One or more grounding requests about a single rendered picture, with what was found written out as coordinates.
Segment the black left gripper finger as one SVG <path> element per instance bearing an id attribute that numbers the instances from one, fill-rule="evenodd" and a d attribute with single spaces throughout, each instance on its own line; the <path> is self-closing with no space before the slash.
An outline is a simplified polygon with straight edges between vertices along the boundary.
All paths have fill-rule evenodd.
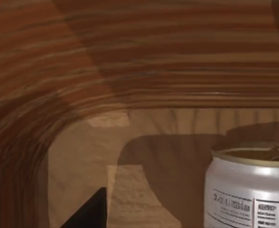
<path id="1" fill-rule="evenodd" d="M 99 188 L 60 228 L 106 228 L 107 188 Z"/>

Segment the silver can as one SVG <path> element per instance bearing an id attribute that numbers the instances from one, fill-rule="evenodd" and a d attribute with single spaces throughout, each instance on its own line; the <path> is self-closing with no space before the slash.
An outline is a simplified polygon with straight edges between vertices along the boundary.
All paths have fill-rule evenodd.
<path id="1" fill-rule="evenodd" d="M 279 228 L 279 143 L 244 142 L 212 150 L 204 228 Z"/>

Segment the wooden cupboard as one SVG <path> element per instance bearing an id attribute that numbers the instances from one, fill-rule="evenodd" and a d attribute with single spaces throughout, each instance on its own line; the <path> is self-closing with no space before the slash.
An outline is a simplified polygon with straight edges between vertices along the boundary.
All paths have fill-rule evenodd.
<path id="1" fill-rule="evenodd" d="M 279 0 L 0 0 L 0 228 L 203 228 L 210 148 L 279 142 Z"/>

